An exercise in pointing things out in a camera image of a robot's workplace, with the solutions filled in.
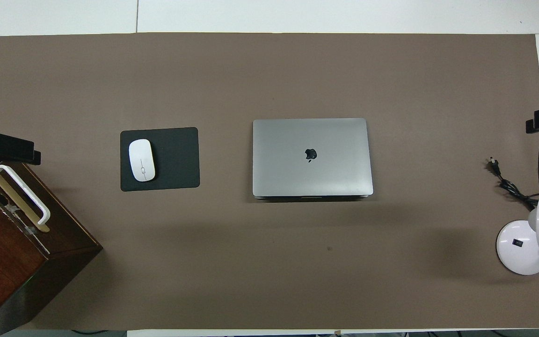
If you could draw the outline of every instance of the wooden cabinet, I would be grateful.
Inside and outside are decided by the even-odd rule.
[[[3,164],[51,216],[37,226],[42,209],[11,175],[0,173],[0,335],[31,320],[102,249],[28,166]]]

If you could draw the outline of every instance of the black mouse pad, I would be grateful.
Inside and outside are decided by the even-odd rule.
[[[128,146],[137,139],[151,143],[155,177],[147,182],[135,179],[130,167]],[[197,128],[128,130],[120,133],[120,188],[165,190],[192,188],[200,184],[199,132]]]

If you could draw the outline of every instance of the white handle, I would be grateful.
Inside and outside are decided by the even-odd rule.
[[[28,195],[30,200],[32,200],[35,203],[35,205],[39,207],[41,211],[43,211],[43,216],[38,221],[38,224],[39,225],[45,224],[45,222],[49,220],[49,216],[51,216],[51,212],[49,211],[49,208],[47,208],[47,206],[43,204],[41,199],[39,199],[39,197],[36,196],[36,194],[30,189],[30,187],[28,187],[24,183],[24,181],[22,181],[22,179],[18,176],[18,174],[11,167],[7,165],[0,165],[0,172],[2,170],[5,170],[9,174],[9,176],[12,177],[15,183],[17,183],[18,186],[20,186],[20,188],[24,190],[24,192],[26,193],[26,195]]]

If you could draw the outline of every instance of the white mouse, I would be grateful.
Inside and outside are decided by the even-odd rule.
[[[146,139],[137,139],[128,145],[128,157],[132,175],[137,181],[145,182],[155,178],[155,165],[151,143]]]

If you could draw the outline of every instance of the silver laptop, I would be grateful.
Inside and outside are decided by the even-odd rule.
[[[367,197],[373,194],[364,118],[257,119],[253,196]]]

